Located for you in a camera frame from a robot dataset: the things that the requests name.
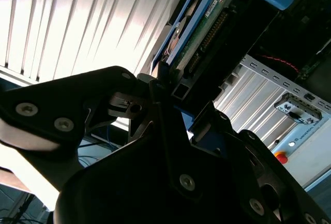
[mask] black cable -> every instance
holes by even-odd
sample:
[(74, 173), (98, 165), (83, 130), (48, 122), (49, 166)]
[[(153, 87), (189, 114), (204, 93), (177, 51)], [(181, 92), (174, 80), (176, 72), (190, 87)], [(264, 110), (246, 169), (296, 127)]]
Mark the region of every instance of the black cable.
[(82, 155), (82, 156), (78, 156), (79, 158), (93, 158), (95, 160), (99, 160), (98, 158), (96, 157), (92, 157), (92, 156), (85, 156), (85, 155)]
[(40, 223), (40, 224), (44, 224), (40, 221), (37, 221), (37, 220), (32, 220), (32, 219), (21, 219), (20, 221), (32, 221), (32, 222), (35, 222), (35, 223)]
[(78, 160), (83, 162), (84, 164), (86, 164), (86, 166), (89, 166), (89, 164), (87, 162), (85, 162), (83, 159), (78, 158)]
[(29, 195), (28, 198), (24, 201), (22, 206), (20, 206), (19, 211), (16, 213), (16, 215), (13, 218), (13, 221), (11, 224), (17, 224), (19, 223), (19, 220), (22, 218), (23, 214), (26, 212), (27, 208), (29, 207), (30, 203), (35, 198), (34, 195)]
[(86, 144), (86, 145), (80, 145), (80, 146), (78, 146), (78, 148), (83, 148), (83, 147), (93, 146), (93, 145), (100, 145), (100, 144), (104, 144), (104, 142), (101, 141), (101, 142), (97, 142), (97, 143), (91, 143), (91, 144)]
[[(1, 218), (0, 218), (0, 221), (1, 221), (1, 222), (14, 221), (14, 218), (11, 218), (11, 217), (1, 217)], [(26, 224), (26, 223), (24, 223), (24, 221), (30, 221), (30, 222), (35, 222), (35, 223), (44, 224), (44, 223), (42, 223), (42, 222), (40, 222), (40, 221), (32, 220), (32, 219), (20, 219), (20, 220), (18, 220), (17, 223)]]

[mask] metal frame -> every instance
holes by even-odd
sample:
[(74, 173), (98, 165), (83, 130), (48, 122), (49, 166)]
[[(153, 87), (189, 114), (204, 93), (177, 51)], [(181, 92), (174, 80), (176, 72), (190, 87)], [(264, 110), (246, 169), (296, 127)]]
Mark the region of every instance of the metal frame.
[(305, 188), (305, 191), (308, 192), (315, 186), (317, 186), (320, 182), (322, 182), (324, 179), (326, 179), (328, 176), (331, 175), (331, 169), (326, 171), (323, 175), (321, 175), (319, 178), (317, 178), (313, 183), (311, 183), (309, 186)]
[[(323, 100), (322, 98), (318, 97), (312, 92), (309, 92), (305, 88), (299, 86), (298, 84), (292, 82), (291, 80), (287, 79), (281, 74), (275, 72), (271, 68), (257, 61), (252, 56), (246, 55), (244, 59), (241, 61), (241, 64), (247, 67), (248, 69), (254, 71), (255, 73), (263, 76), (264, 78), (274, 82), (283, 89), (286, 89), (288, 92), (299, 97), (304, 102), (314, 106), (315, 108), (321, 110), (322, 112), (327, 113), (328, 115), (331, 114), (331, 103)], [(305, 98), (307, 94), (313, 96), (315, 99), (313, 101), (307, 100)]]

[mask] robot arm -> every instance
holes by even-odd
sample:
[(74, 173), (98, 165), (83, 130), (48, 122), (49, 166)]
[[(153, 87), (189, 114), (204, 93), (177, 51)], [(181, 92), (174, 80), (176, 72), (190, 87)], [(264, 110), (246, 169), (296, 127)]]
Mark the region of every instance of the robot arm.
[[(71, 165), (62, 178), (71, 179), (54, 186), (61, 192), (56, 224), (105, 222), (109, 211), (127, 223), (329, 221), (259, 138), (233, 131), (212, 103), (194, 121), (189, 141), (165, 68), (159, 71), (160, 80), (143, 82), (110, 67), (2, 94), (2, 144), (25, 158), (20, 166), (40, 172), (25, 173), (52, 184), (52, 170), (59, 177), (59, 168)], [(117, 117), (130, 119), (128, 144), (75, 171), (85, 132)]]

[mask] silver screw head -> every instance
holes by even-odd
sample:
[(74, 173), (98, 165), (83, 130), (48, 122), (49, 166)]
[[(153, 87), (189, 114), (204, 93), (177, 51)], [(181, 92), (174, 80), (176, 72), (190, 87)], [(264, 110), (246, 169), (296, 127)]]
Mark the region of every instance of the silver screw head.
[(194, 191), (195, 189), (195, 182), (190, 175), (182, 174), (179, 177), (180, 184), (189, 191)]
[(255, 211), (255, 213), (257, 213), (258, 215), (261, 215), (261, 216), (264, 215), (264, 208), (257, 199), (254, 199), (254, 198), (250, 199), (249, 205)]
[(305, 218), (309, 224), (317, 224), (315, 219), (308, 213), (305, 213)]
[(54, 121), (54, 126), (59, 131), (70, 132), (73, 130), (74, 124), (72, 120), (65, 117), (61, 117), (61, 118), (57, 118)]
[(38, 113), (37, 106), (28, 102), (18, 104), (15, 110), (18, 114), (23, 116), (34, 116), (36, 113)]
[(322, 219), (321, 222), (322, 222), (322, 224), (330, 224), (328, 221), (326, 221), (324, 219)]

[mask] electronic component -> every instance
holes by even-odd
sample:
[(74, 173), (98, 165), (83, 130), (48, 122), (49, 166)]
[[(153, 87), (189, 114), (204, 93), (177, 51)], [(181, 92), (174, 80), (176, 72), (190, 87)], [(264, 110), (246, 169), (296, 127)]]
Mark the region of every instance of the electronic component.
[(222, 91), (223, 76), (232, 73), (275, 15), (277, 10), (264, 0), (211, 0), (171, 64), (175, 104), (196, 115), (207, 101), (215, 100)]
[(274, 104), (274, 107), (287, 114), (287, 116), (294, 119), (296, 122), (305, 125), (322, 119), (322, 114), (319, 110), (290, 93), (284, 94), (281, 100)]

